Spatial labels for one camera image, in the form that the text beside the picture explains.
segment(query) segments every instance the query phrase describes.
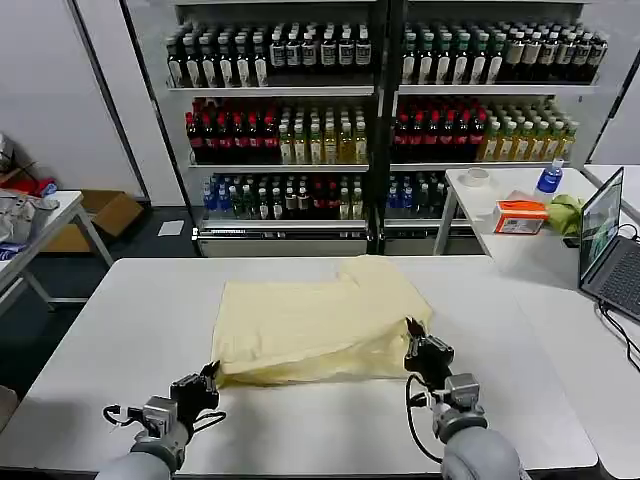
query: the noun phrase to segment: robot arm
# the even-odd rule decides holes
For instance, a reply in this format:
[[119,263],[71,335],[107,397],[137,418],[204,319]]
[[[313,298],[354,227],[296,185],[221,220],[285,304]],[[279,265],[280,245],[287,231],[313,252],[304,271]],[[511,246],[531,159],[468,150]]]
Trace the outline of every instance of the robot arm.
[[[470,373],[451,373],[453,349],[439,338],[427,335],[412,318],[407,318],[407,328],[410,342],[405,369],[418,374],[407,380],[407,419],[420,450],[441,464],[445,480],[530,480],[513,446],[498,432],[487,428],[484,409],[478,404],[480,384]],[[413,381],[426,392],[411,396]],[[413,427],[411,409],[425,406],[433,412],[433,434],[445,444],[442,459],[422,445]]]
[[[171,385],[171,398],[151,397],[139,408],[106,407],[105,419],[114,425],[140,423],[129,454],[111,462],[97,480],[168,480],[182,467],[187,444],[193,435],[224,420],[215,412],[220,394],[215,386],[218,363],[206,365],[200,374],[187,375]],[[124,420],[114,414],[124,413]],[[204,410],[213,413],[201,415]]]

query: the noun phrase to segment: laptop keyboard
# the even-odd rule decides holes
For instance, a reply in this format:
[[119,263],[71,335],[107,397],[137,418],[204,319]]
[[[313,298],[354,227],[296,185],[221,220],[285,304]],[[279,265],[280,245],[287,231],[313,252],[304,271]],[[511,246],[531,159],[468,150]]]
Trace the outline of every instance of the laptop keyboard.
[[600,288],[602,296],[640,314],[640,248],[628,250]]

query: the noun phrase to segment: green cloth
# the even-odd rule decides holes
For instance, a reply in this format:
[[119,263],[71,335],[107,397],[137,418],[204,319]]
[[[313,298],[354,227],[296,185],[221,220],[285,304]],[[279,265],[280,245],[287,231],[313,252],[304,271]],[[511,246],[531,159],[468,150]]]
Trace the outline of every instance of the green cloth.
[[584,200],[571,195],[558,195],[547,206],[549,225],[562,235],[575,236],[580,231],[580,213]]

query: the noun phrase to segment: paper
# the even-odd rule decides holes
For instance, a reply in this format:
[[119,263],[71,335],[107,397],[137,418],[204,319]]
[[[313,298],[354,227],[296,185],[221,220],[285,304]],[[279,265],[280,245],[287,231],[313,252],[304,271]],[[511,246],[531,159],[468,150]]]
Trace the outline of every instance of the paper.
[[184,220],[172,220],[171,222],[164,222],[158,232],[159,237],[165,237],[168,235],[180,235]]

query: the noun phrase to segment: cardboard box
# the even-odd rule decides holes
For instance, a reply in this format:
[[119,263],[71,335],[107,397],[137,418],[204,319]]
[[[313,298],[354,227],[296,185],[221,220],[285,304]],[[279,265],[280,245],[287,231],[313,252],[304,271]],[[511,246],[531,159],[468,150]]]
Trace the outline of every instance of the cardboard box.
[[[82,190],[82,196],[82,206],[89,214],[100,236],[107,241],[119,237],[143,211],[143,208],[124,192]],[[42,251],[83,253],[92,250],[78,226],[69,224]]]

